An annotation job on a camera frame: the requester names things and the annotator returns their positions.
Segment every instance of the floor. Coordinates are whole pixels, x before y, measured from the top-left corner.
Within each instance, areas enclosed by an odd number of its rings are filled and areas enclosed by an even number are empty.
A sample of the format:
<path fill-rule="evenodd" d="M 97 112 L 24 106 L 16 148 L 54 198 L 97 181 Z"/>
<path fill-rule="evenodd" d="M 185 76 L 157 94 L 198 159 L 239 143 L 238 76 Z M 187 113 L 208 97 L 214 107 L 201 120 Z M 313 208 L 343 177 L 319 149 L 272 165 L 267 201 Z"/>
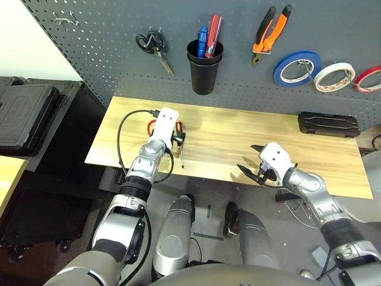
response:
<path fill-rule="evenodd" d="M 358 144 L 363 148 L 370 148 L 373 134 L 381 133 L 380 126 L 367 131 L 358 139 Z M 113 185 L 114 171 L 108 168 L 103 180 L 103 188 L 117 191 Z M 158 235 L 161 223 L 167 209 L 173 200 L 182 195 L 191 193 L 196 201 L 196 220 L 192 226 L 192 236 L 195 237 L 202 248 L 202 261 L 218 260 L 224 263 L 241 264 L 238 237 L 225 239 L 222 236 L 225 206 L 229 201 L 234 201 L 239 207 L 256 214 L 265 224 L 274 245 L 279 260 L 280 268 L 287 272 L 299 274 L 308 270 L 318 276 L 321 267 L 312 258 L 311 252 L 317 247 L 327 251 L 327 245 L 318 230 L 306 227 L 299 223 L 284 205 L 274 202 L 275 190 L 253 187 L 230 182 L 215 181 L 202 178 L 172 175 L 161 184 L 156 184 L 148 199 L 148 214 L 152 224 L 152 245 Z M 90 241 L 99 209 L 107 207 L 96 202 L 86 223 L 81 239 L 75 240 L 68 253 L 57 253 L 54 242 L 34 245 L 28 250 L 24 258 L 18 263 L 7 262 L 6 250 L 0 248 L 0 284 L 10 285 L 42 285 L 49 277 L 57 273 L 72 258 L 84 252 Z M 295 202 L 290 203 L 291 209 L 297 209 Z M 312 223 L 300 209 L 295 214 L 306 224 Z M 355 222 L 358 229 L 366 239 L 370 240 L 381 251 L 381 223 Z M 142 246 L 145 251 L 147 231 Z M 194 242 L 190 245 L 189 260 L 199 260 L 199 251 Z M 127 266 L 122 279 L 136 267 Z M 128 285 L 148 285 L 151 281 L 152 252 L 139 273 Z M 339 286 L 337 272 L 331 274 L 332 282 L 325 278 L 324 285 L 335 284 Z"/>

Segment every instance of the black cabinet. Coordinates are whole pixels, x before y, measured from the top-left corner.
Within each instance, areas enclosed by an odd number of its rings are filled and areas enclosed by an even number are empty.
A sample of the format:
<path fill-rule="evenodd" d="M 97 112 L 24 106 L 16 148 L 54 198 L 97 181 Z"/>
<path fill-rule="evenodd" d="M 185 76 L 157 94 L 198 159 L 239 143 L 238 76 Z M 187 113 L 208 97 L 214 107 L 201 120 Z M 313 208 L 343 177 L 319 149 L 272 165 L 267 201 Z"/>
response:
<path fill-rule="evenodd" d="M 29 163 L 0 218 L 0 246 L 9 247 L 15 260 L 34 243 L 67 245 L 80 237 L 93 200 L 112 196 L 98 189 L 104 167 L 85 164 L 106 108 L 83 82 L 25 82 L 41 83 L 55 86 L 62 97 L 40 147 L 17 156 Z"/>

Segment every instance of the pegboard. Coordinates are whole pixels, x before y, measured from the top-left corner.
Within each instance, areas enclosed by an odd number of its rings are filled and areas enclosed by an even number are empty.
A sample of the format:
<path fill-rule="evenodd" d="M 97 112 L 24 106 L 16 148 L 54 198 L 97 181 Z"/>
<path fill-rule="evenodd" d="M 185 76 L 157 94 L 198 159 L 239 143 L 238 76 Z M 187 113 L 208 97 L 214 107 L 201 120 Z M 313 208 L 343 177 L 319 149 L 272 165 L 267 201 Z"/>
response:
<path fill-rule="evenodd" d="M 22 1 L 106 106 L 117 95 L 271 113 L 352 115 L 362 130 L 381 122 L 381 92 L 362 94 L 347 86 L 327 94 L 312 83 L 283 88 L 272 78 L 283 57 L 306 49 L 321 56 L 323 67 L 343 61 L 352 64 L 357 75 L 379 65 L 379 0 L 368 0 L 366 5 L 357 0 Z M 275 5 L 278 17 L 287 4 L 293 11 L 271 56 L 251 66 L 254 36 L 268 8 Z M 78 26 L 58 26 L 53 11 L 69 19 L 72 11 Z M 202 96 L 192 90 L 186 46 L 202 25 L 209 25 L 212 14 L 223 16 L 224 53 L 213 93 Z M 164 55 L 175 77 L 135 42 L 135 35 L 146 34 L 150 26 L 163 31 Z"/>

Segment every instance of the blue tape roll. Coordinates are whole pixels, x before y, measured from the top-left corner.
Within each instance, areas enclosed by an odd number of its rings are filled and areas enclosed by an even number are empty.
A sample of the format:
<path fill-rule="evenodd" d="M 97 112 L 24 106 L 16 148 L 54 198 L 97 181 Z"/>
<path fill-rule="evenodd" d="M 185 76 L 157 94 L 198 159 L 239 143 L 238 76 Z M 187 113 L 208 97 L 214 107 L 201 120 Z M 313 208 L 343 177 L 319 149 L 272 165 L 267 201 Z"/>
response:
<path fill-rule="evenodd" d="M 294 86 L 303 85 L 311 80 L 307 71 L 306 74 L 297 79 L 286 79 L 283 77 L 283 71 L 289 65 L 298 61 L 307 61 L 312 65 L 312 69 L 310 70 L 312 78 L 314 78 L 316 74 L 321 70 L 321 58 L 318 54 L 311 51 L 294 52 L 291 55 L 285 57 L 276 65 L 273 73 L 273 79 L 277 85 L 292 88 Z"/>

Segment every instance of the pliers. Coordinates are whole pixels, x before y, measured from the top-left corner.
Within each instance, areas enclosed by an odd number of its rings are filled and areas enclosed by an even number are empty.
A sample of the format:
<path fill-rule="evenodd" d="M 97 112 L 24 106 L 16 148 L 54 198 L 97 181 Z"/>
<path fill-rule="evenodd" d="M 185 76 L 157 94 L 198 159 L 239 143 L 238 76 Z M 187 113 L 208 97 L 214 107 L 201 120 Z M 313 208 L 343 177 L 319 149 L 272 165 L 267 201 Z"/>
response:
<path fill-rule="evenodd" d="M 254 53 L 254 56 L 252 58 L 252 66 L 255 67 L 258 62 L 263 58 L 264 54 L 271 54 L 271 48 L 273 44 L 275 43 L 276 39 L 280 36 L 283 29 L 286 26 L 286 23 L 288 21 L 288 18 L 290 17 L 292 11 L 292 6 L 287 5 L 283 9 L 278 22 L 275 25 L 275 28 L 271 35 L 264 39 L 268 28 L 270 28 L 275 13 L 276 8 L 275 6 L 271 6 L 270 9 L 268 9 L 266 16 L 264 17 L 262 23 L 260 24 L 260 27 L 257 32 L 257 37 L 255 39 L 255 43 L 252 46 L 252 51 Z"/>

